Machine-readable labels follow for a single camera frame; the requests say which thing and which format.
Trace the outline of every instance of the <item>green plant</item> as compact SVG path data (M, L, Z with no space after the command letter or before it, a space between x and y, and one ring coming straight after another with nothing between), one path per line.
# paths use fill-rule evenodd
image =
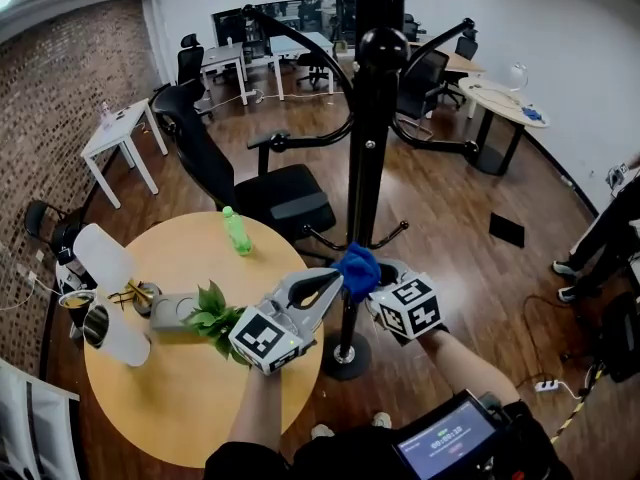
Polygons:
M240 320L245 308L227 307L222 291L213 281L209 281L208 290L198 286L198 306L183 320L184 324L200 336L210 338L210 343L225 359L231 355L237 363L248 366L249 363L235 351L229 341L229 332Z

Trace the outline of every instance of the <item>black sleeve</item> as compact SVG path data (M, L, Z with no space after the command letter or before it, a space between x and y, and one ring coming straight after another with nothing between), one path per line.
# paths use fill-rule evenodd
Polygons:
M506 405L505 412L513 421L506 445L495 457L496 478L523 478L548 480L573 480L569 468L565 466L527 404L516 402Z
M289 466L284 458L265 446L225 443L207 460L204 480L218 478L284 478Z

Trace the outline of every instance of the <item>round white table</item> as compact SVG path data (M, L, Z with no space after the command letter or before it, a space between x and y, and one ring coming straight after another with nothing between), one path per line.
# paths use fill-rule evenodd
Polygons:
M486 174L503 176L509 168L509 163L518 147L525 126L547 128L549 117L519 91L512 92L508 87L484 78L462 78L458 82L458 87L465 97L485 109L476 139L479 148L478 155L468 158L467 161ZM531 119L524 113L525 109L536 111L540 114L541 119ZM515 127L513 138L504 156L491 146L485 145L495 114L504 117Z

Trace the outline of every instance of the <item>handheld screen device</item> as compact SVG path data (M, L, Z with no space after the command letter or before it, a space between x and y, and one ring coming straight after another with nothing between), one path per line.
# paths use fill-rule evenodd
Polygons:
M463 391L399 430L394 449L420 480L460 478L489 460L497 436L496 421Z

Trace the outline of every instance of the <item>brick wall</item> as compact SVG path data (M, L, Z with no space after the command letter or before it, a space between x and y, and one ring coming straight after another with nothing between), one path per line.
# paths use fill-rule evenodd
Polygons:
M157 82L141 0L85 7L0 44L0 308L31 294L0 311L0 357L29 373L38 371L50 294L32 293L27 275L46 286L54 276L35 259L46 246L24 231L25 208L32 199L82 206L94 180L79 153L100 102L122 108Z

